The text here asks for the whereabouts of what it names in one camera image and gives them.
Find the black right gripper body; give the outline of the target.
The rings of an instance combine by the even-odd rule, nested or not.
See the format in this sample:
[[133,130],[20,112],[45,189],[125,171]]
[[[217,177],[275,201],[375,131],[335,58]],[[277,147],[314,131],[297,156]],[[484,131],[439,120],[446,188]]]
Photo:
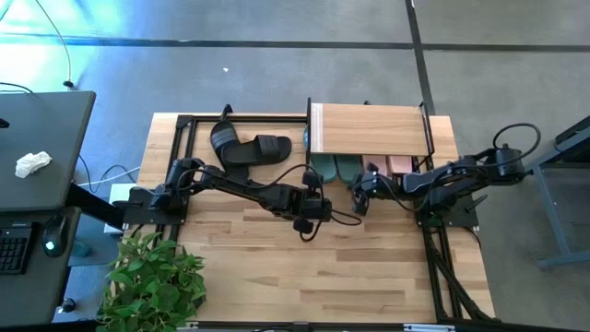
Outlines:
[[378,172],[358,174],[352,183],[353,211],[365,216],[373,198],[396,200],[404,194],[400,184]]

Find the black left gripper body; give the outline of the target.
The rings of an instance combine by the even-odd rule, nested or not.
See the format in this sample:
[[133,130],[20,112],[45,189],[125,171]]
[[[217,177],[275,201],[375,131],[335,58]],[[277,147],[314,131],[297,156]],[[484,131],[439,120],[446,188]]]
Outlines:
[[325,197],[324,177],[315,170],[303,173],[300,188],[294,196],[293,229],[297,232],[318,232],[322,223],[332,218],[332,203]]

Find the green leafy potted plant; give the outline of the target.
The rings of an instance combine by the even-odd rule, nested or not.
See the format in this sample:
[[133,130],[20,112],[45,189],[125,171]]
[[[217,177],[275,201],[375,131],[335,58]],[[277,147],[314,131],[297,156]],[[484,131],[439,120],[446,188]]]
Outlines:
[[137,232],[118,244],[96,332],[176,332],[206,302],[205,258],[159,237]]

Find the white box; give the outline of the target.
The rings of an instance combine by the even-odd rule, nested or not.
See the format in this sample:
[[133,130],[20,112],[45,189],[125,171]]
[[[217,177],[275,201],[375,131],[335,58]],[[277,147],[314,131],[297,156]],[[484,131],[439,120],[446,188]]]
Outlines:
[[[111,186],[109,202],[113,204],[115,201],[127,200],[130,196],[129,191],[135,186],[135,184],[113,184]],[[121,235],[124,233],[107,224],[104,225],[103,232],[108,235]]]

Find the grey metal table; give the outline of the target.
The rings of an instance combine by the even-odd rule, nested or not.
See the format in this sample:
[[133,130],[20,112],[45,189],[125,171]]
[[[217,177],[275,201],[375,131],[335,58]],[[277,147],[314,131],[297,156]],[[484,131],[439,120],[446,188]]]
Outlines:
[[535,179],[559,249],[557,255],[539,260],[538,266],[590,263],[590,249],[572,247],[575,228],[590,228],[590,115],[555,136],[552,150],[526,169]]

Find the black computer mouse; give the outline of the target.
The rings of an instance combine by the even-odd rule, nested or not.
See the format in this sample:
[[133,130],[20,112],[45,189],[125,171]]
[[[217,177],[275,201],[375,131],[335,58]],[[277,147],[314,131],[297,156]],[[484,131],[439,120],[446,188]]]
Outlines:
[[66,217],[55,215],[43,226],[42,248],[49,257],[57,257],[64,253],[66,247]]

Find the grey desk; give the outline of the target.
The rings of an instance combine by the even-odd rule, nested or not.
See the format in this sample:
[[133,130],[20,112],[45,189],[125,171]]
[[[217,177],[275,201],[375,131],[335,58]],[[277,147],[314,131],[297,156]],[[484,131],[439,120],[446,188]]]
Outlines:
[[[7,123],[0,128],[0,223],[33,224],[25,273],[0,275],[0,332],[50,324],[63,299],[82,215],[66,201],[95,99],[92,91],[0,94],[0,120]],[[18,178],[17,160],[41,151],[52,162]],[[62,255],[49,257],[41,234],[55,215],[66,217],[66,247]]]

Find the crumpled white tissue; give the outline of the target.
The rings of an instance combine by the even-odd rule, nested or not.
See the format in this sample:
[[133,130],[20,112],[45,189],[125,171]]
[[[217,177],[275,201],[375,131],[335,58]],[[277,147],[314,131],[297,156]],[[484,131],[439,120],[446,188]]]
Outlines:
[[15,167],[15,175],[18,178],[24,179],[37,170],[49,165],[53,158],[45,151],[33,154],[28,153],[17,160]]

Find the black keyboard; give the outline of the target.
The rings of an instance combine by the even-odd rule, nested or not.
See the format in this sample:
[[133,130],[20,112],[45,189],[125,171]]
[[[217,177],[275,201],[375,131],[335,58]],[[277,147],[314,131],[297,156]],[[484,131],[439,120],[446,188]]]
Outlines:
[[0,275],[22,275],[30,256],[31,222],[0,223]]

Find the wooden shelf with black frame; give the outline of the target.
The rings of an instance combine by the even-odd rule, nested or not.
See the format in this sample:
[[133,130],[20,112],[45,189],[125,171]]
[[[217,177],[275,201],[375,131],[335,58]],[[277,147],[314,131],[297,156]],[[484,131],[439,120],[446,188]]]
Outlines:
[[313,154],[406,156],[435,152],[430,117],[419,106],[307,101],[306,160]]

